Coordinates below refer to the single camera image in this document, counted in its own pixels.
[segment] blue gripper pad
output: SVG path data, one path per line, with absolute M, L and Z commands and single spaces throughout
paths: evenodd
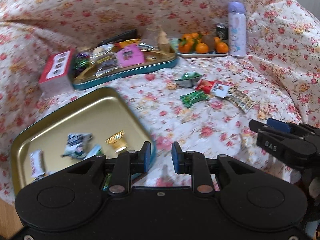
M 291 133 L 290 125 L 286 122 L 281 122 L 279 120 L 269 118 L 267 120 L 267 125 L 273 127 L 276 130 L 279 130 L 281 132 Z
M 174 146 L 174 143 L 172 143 L 171 146 L 171 157 L 172 157 L 172 162 L 174 166 L 174 172 L 179 174 L 179 159 L 178 159 L 178 152 L 176 147 Z
M 146 150 L 146 154 L 144 155 L 144 161 L 143 161 L 144 172 L 147 172 L 149 169 L 150 159 L 151 159 L 151 143 L 148 143 L 148 147 Z

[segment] pink flower pattern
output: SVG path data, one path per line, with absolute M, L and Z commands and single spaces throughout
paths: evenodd
M 41 96 L 37 85 L 47 57 L 59 51 L 95 46 L 133 27 L 143 33 L 159 24 L 169 36 L 201 31 L 226 22 L 230 0 L 0 0 L 0 198 L 12 203 L 10 145 L 26 127 L 58 107 L 92 91 L 56 98 Z M 255 145 L 250 119 L 269 117 L 320 127 L 320 22 L 296 0 L 239 0 L 247 11 L 247 57 L 180 60 L 174 69 L 109 82 L 154 135 L 157 160 L 136 185 L 189 185 L 173 172 L 171 143 L 209 158 L 226 153 L 286 180 L 291 169 L 275 165 Z M 234 84 L 257 104 L 247 113 L 210 98 L 186 109 L 174 86 L 188 71 Z

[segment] pink package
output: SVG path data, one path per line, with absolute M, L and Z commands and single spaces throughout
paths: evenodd
M 128 67 L 144 63 L 144 55 L 137 45 L 131 44 L 116 53 L 118 63 L 121 67 Z
M 74 91 L 70 81 L 70 63 L 75 50 L 50 55 L 39 79 L 39 87 L 47 98 Z

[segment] red box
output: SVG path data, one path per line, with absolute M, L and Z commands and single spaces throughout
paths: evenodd
M 75 49 L 49 56 L 39 79 L 39 87 L 50 98 L 74 91 L 71 83 Z

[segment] wooden floor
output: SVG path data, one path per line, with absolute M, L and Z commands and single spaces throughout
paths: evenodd
M 22 228 L 22 224 L 14 206 L 0 199 L 0 235 L 4 238 L 10 238 L 20 228 Z

